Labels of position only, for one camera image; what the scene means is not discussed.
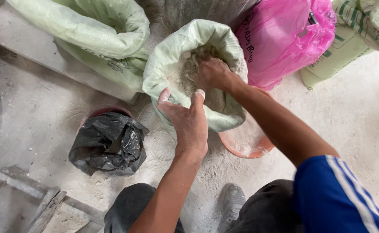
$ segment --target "white stripe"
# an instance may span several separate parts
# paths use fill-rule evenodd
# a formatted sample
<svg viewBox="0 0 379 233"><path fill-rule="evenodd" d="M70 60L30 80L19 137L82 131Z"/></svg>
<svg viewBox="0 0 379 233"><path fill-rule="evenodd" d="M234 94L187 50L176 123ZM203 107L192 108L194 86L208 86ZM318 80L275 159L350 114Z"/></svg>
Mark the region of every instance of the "white stripe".
<svg viewBox="0 0 379 233"><path fill-rule="evenodd" d="M347 169L347 167L345 166L344 162L341 160L341 159L337 159L338 160L338 163L339 163L339 166L341 166L342 170L345 172L345 174L347 175L347 177L352 181L352 183L354 184L355 186L355 189L359 192L359 194L363 197L363 199L365 200L365 202L367 203L369 209L372 210L372 212L374 212L376 215L379 216L379 212L378 212L378 209L376 208L376 205L373 203L373 200L371 198L368 197L368 195L365 193L361 183L359 183L357 181L357 179L355 179L355 177L351 174L351 172Z"/></svg>
<svg viewBox="0 0 379 233"><path fill-rule="evenodd" d="M353 192L352 187L349 185L345 179L344 173L341 171L339 166L335 163L335 158L333 156L326 155L326 161L331 167L333 173L339 184L342 186L342 189L345 191L345 194L348 196L349 200L356 206L363 224L370 233L379 233L379 230L376 224L373 221L372 215L369 212L368 208L359 200L356 194Z"/></svg>

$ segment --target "hand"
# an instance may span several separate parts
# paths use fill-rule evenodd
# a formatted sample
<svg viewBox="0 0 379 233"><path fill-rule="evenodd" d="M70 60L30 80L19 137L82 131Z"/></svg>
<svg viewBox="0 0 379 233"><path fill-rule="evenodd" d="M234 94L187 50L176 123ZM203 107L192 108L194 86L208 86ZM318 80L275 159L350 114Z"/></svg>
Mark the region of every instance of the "hand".
<svg viewBox="0 0 379 233"><path fill-rule="evenodd" d="M176 155L191 152L196 158L204 158L207 153L208 126L204 112L203 90L198 89L191 97L190 108L168 102L171 90L166 87L158 98L157 107L164 112L172 122L177 133Z"/></svg>
<svg viewBox="0 0 379 233"><path fill-rule="evenodd" d="M230 71L227 64L218 58L197 56L199 75L194 78L194 82L203 89L218 88L225 89L231 79L239 77Z"/></svg>

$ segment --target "striped sleeve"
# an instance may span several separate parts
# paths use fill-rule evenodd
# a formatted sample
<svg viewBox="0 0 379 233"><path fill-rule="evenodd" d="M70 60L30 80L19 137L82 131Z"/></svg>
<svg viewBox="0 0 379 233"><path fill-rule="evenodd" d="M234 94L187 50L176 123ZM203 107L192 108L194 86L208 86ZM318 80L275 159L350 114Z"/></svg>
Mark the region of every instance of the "striped sleeve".
<svg viewBox="0 0 379 233"><path fill-rule="evenodd" d="M379 208L340 158L316 156L298 168L293 207L305 232L379 233Z"/></svg>

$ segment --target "black plastic bag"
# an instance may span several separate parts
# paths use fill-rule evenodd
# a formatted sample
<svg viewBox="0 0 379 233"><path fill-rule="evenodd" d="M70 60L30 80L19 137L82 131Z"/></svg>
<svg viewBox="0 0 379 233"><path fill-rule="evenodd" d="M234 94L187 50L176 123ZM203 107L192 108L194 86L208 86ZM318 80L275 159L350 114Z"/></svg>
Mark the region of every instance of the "black plastic bag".
<svg viewBox="0 0 379 233"><path fill-rule="evenodd" d="M117 112L91 117L79 129L68 159L89 176L97 170L131 176L146 159L142 142L148 132L134 119Z"/></svg>

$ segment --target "person's right hand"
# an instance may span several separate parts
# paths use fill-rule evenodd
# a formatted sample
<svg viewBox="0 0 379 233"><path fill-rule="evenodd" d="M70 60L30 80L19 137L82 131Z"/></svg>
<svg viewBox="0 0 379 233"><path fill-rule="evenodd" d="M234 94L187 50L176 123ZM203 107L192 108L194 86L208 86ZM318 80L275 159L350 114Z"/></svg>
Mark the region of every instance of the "person's right hand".
<svg viewBox="0 0 379 233"><path fill-rule="evenodd" d="M203 89L218 88L223 90L231 79L239 77L228 69L227 64L218 58L197 57L199 74L194 82Z"/></svg>

